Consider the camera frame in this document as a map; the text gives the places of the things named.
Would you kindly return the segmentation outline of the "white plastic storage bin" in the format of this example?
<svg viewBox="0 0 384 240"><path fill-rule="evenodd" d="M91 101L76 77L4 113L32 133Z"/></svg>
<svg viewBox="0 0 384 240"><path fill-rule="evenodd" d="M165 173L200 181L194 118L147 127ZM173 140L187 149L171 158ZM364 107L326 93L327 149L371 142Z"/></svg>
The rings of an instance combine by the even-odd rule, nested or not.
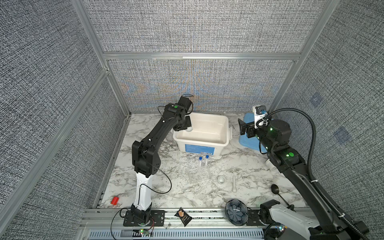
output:
<svg viewBox="0 0 384 240"><path fill-rule="evenodd" d="M191 132L173 132L181 152L220 156L233 137L229 119L222 115L191 113Z"/></svg>

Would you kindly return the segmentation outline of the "blue plastic bin lid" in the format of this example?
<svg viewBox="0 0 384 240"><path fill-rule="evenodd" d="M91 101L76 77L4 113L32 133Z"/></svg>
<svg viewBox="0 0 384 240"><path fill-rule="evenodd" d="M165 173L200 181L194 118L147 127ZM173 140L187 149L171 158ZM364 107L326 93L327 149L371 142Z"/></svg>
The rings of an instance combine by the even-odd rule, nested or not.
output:
<svg viewBox="0 0 384 240"><path fill-rule="evenodd" d="M254 122L254 114L246 113L243 120L238 119L240 126L240 138L239 143L249 149L255 150L259 153L266 154L267 149L260 144L258 136L254 134L254 131L251 129L250 132L246 129L245 124Z"/></svg>

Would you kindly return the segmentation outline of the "small white mortar bowl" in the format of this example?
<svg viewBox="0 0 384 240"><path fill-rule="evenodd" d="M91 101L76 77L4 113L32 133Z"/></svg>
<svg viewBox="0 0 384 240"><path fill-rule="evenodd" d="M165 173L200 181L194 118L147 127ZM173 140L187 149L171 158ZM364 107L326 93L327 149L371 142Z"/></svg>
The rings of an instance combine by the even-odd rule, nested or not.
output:
<svg viewBox="0 0 384 240"><path fill-rule="evenodd" d="M226 182L226 178L224 176L218 176L217 181L219 184L224 184Z"/></svg>

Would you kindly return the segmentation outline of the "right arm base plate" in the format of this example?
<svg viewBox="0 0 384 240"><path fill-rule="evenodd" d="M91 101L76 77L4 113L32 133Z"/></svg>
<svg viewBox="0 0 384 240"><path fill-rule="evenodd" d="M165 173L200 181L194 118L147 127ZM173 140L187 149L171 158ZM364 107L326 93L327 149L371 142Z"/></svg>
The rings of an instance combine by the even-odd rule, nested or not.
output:
<svg viewBox="0 0 384 240"><path fill-rule="evenodd" d="M268 226L263 221L260 220L258 209L250 209L248 208L248 221L246 223L247 226Z"/></svg>

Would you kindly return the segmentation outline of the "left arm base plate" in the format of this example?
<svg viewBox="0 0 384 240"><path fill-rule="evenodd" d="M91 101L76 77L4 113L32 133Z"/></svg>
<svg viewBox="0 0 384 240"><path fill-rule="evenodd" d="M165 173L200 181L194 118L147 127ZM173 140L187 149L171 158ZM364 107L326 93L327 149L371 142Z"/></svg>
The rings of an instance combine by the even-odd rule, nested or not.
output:
<svg viewBox="0 0 384 240"><path fill-rule="evenodd" d="M128 210L124 217L124 227L163 227L165 222L164 210L154 210L150 212L139 211L133 213Z"/></svg>

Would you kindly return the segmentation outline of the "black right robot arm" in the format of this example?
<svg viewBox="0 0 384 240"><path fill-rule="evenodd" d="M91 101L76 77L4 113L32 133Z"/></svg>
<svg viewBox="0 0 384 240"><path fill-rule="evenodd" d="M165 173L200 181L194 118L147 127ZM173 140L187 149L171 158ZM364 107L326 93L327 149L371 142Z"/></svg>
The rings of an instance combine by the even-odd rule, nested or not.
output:
<svg viewBox="0 0 384 240"><path fill-rule="evenodd" d="M289 146L292 131L287 122L271 120L263 127L242 120L238 122L240 134L259 139L271 163L295 186L316 216L313 221L306 220L277 201L268 201L260 207L263 223L283 224L306 240L367 239L369 229L365 223L354 221L336 204L313 175L310 161L305 161Z"/></svg>

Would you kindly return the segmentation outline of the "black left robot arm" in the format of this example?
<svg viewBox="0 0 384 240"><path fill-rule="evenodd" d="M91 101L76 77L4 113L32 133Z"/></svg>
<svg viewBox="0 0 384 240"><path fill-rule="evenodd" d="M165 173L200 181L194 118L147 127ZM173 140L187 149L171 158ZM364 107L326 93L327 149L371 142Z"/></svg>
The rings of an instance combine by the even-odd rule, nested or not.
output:
<svg viewBox="0 0 384 240"><path fill-rule="evenodd" d="M132 145L132 163L137 176L137 191L131 213L140 224L146 224L151 217L151 192L155 191L152 189L152 180L161 166L159 148L171 130L178 132L192 126L189 111L192 105L191 100L186 97L181 97L176 104L167 104L151 132L141 141L134 141Z"/></svg>

